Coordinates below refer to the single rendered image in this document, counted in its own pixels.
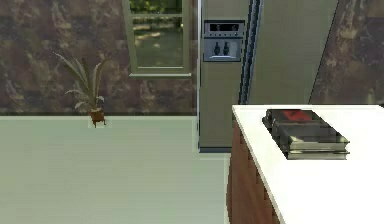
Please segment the grey steel fridge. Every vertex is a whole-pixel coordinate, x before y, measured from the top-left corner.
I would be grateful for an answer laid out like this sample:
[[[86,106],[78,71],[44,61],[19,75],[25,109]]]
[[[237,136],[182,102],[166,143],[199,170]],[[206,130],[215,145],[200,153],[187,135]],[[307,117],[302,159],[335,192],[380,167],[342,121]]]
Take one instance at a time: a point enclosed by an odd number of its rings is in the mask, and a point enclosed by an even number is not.
[[[338,0],[264,0],[248,104],[307,104]],[[202,152],[228,152],[250,0],[199,0]]]

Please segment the green framed window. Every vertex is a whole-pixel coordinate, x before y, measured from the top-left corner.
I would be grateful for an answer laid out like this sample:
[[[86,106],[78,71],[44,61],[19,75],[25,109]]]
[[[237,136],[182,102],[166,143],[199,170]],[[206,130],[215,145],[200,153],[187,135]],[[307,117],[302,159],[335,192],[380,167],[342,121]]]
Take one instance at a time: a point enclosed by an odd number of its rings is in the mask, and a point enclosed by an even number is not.
[[[189,0],[121,0],[131,77],[190,77]]]

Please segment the green house plant brown pot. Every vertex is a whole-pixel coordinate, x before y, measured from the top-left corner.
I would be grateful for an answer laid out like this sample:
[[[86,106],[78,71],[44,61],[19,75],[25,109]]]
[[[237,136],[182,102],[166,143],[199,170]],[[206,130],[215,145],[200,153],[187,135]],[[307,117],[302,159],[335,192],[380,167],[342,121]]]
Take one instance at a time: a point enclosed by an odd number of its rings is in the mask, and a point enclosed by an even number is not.
[[[70,61],[61,54],[54,53],[54,55],[63,63],[64,68],[77,84],[74,89],[66,91],[66,94],[73,93],[80,97],[74,109],[84,108],[89,114],[94,127],[97,127],[99,122],[106,125],[104,109],[102,108],[105,99],[99,94],[106,59],[103,59],[93,68],[90,68],[84,58],[81,60],[74,58]]]

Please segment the black book red cover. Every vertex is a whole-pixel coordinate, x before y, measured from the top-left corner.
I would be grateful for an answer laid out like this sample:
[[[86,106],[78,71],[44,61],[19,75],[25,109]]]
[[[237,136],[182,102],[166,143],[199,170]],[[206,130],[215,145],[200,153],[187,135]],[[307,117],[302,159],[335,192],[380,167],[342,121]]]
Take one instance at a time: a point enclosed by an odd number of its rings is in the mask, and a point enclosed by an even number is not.
[[[345,160],[350,141],[312,110],[267,109],[262,118],[288,160]]]

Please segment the white top wooden counter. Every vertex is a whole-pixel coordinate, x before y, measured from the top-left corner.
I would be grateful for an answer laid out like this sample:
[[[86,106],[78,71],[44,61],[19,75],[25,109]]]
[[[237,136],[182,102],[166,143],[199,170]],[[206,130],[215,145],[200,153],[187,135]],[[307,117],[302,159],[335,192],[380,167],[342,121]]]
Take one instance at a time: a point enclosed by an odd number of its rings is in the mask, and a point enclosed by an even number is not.
[[[384,108],[308,105],[348,140],[345,160],[288,160],[262,123],[267,105],[235,105],[230,224],[384,224]]]

